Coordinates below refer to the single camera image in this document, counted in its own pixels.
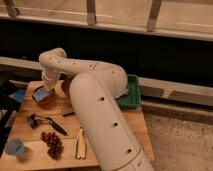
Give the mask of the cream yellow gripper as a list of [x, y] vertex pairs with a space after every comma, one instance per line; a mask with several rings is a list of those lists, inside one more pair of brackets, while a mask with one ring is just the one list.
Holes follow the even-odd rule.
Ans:
[[49, 90], [53, 89], [58, 82], [58, 78], [49, 78], [46, 75], [42, 76], [42, 80], [44, 82], [45, 88]]

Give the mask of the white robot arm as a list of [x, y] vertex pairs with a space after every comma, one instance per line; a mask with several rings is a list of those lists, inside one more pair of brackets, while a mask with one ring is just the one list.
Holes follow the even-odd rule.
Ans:
[[116, 102], [127, 91], [121, 66], [69, 59], [61, 48], [41, 53], [39, 62], [48, 88], [62, 72], [73, 76], [70, 101], [103, 171], [154, 171]]

